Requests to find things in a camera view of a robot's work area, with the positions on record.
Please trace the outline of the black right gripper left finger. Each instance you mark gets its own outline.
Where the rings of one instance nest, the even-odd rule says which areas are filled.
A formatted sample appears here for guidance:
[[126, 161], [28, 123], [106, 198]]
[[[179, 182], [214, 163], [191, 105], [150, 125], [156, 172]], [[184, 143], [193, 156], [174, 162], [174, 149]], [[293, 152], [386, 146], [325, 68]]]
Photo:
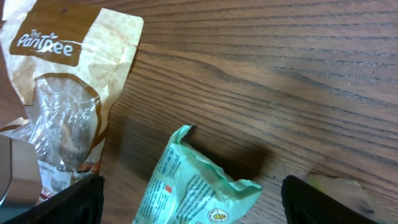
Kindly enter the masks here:
[[100, 224], [104, 177], [91, 174], [5, 224]]

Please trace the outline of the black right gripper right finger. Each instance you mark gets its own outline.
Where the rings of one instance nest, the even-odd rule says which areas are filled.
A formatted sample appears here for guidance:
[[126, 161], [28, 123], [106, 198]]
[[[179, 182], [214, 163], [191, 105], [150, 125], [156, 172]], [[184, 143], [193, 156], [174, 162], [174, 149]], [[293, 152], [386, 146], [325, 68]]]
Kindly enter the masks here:
[[293, 175], [283, 180], [281, 197], [288, 224], [376, 224]]

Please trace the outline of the teal white carton pack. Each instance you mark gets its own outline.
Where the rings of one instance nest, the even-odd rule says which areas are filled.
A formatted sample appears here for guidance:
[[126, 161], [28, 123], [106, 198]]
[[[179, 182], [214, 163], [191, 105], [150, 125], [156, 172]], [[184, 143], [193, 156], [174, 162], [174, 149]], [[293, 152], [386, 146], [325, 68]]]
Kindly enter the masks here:
[[397, 221], [355, 180], [309, 174], [307, 183], [376, 223], [396, 223]]

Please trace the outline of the teal white packet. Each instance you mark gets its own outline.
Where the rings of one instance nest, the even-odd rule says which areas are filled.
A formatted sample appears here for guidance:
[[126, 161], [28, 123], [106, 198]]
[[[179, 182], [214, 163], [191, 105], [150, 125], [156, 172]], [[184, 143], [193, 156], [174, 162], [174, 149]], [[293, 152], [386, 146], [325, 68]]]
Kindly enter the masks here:
[[262, 194], [259, 184], [233, 180], [185, 143], [190, 128], [183, 125], [171, 135], [132, 224], [234, 223]]

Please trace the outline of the brown Pantree snack pouch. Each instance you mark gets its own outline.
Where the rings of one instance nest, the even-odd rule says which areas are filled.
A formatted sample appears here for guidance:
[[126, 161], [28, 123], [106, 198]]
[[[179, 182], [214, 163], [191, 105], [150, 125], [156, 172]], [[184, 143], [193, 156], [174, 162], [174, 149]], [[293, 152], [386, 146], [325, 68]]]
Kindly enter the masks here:
[[139, 45], [139, 16], [73, 1], [5, 1], [1, 47], [26, 111], [1, 134], [32, 144], [47, 200], [98, 172]]

